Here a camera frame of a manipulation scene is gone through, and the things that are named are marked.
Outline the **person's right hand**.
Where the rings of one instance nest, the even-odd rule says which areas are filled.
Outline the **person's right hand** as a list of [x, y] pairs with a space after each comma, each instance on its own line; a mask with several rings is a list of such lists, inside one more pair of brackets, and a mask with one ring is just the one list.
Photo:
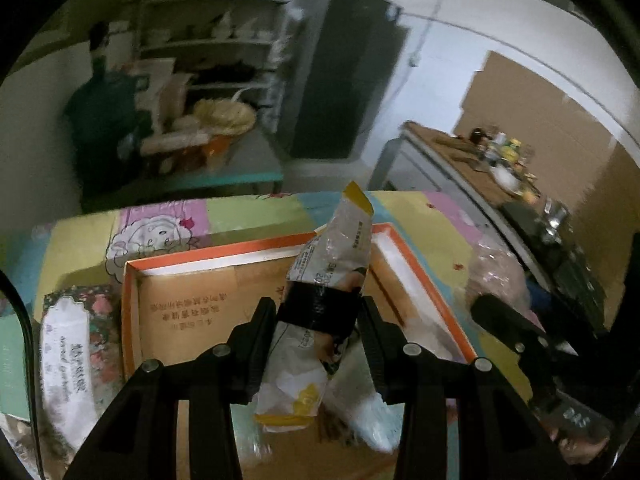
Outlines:
[[570, 465], [589, 464], [604, 450], [610, 440], [606, 437], [598, 442], [591, 442], [582, 437], [571, 437], [564, 430], [553, 426], [546, 426], [546, 431], [564, 460]]

